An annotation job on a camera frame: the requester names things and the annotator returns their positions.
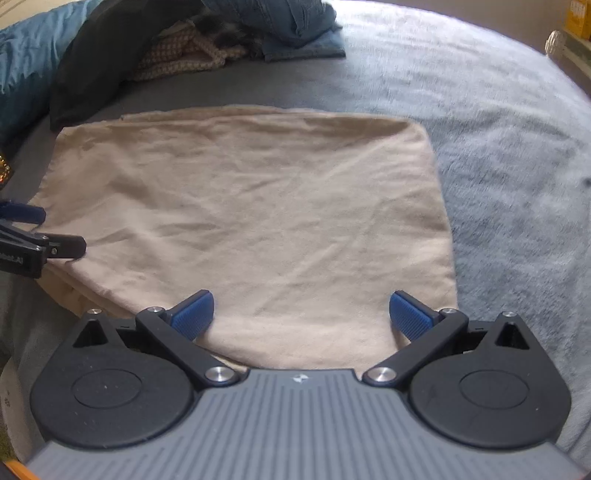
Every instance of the blue finger pad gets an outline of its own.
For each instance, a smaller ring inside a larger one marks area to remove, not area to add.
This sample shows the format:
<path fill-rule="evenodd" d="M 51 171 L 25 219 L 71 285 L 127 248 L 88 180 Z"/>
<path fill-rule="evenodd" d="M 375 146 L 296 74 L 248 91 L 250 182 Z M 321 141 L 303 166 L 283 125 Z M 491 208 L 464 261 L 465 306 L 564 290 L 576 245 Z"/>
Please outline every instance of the blue finger pad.
<path fill-rule="evenodd" d="M 170 326 L 190 341 L 201 335 L 213 320 L 214 301 L 211 292 L 175 312 L 170 319 Z"/>
<path fill-rule="evenodd" d="M 433 321 L 396 293 L 390 297 L 390 320 L 411 342 L 433 328 Z"/>

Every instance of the orange object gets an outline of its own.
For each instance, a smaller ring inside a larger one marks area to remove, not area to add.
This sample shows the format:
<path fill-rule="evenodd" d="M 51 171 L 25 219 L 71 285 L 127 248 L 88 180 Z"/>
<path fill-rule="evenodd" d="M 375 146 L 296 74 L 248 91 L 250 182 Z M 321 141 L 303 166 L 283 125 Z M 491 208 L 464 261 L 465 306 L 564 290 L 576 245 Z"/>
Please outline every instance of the orange object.
<path fill-rule="evenodd" d="M 20 480 L 39 480 L 39 477 L 32 473 L 26 466 L 16 460 L 6 462 L 6 466 L 14 473 Z"/>
<path fill-rule="evenodd" d="M 571 0 L 566 16 L 566 29 L 573 35 L 588 40 L 591 35 L 591 5 L 589 0 Z"/>

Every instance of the dark gray pillow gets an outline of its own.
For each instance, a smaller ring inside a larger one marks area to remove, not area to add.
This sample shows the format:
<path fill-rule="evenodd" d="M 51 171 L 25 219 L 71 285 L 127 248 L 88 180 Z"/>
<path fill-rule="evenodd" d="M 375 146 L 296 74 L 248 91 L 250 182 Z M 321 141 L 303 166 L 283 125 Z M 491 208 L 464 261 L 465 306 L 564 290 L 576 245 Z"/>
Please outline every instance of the dark gray pillow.
<path fill-rule="evenodd" d="M 205 8 L 201 0 L 103 0 L 61 59 L 51 86 L 51 129 L 96 113 L 113 98 L 154 37 Z"/>

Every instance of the bed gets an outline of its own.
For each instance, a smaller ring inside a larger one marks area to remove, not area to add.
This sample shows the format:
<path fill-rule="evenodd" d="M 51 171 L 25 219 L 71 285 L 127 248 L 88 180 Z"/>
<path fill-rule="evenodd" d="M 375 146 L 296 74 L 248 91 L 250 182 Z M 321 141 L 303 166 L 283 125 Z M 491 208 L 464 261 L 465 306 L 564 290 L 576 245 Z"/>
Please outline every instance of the bed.
<path fill-rule="evenodd" d="M 527 320 L 571 389 L 559 444 L 590 467 L 591 103 L 549 59 L 497 33 L 393 5 L 333 4 L 344 60 L 239 61 L 127 85 L 91 120 L 240 103 L 420 122 L 452 226 L 459 307 L 473 319 L 510 309 Z M 33 197 L 54 139 L 44 118 L 14 157 L 2 196 Z M 0 394 L 3 404 L 16 398 L 13 385 L 25 399 L 14 415 L 3 405 L 21 457 L 42 443 L 28 392 L 75 320 L 35 282 L 0 275 L 0 338 L 12 357 Z"/>

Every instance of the beige towel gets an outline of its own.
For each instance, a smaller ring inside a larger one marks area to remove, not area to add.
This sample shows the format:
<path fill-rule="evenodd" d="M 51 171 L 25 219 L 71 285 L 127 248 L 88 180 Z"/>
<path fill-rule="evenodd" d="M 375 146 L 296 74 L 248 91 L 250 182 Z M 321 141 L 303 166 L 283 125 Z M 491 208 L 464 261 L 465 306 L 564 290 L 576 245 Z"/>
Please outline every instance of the beige towel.
<path fill-rule="evenodd" d="M 48 265 L 58 301 L 85 304 L 57 278 L 119 312 L 207 288 L 199 342 L 247 365 L 362 371 L 397 348 L 394 290 L 456 304 L 433 152 L 407 120 L 227 107 L 66 128 L 33 203 L 88 243 Z"/>

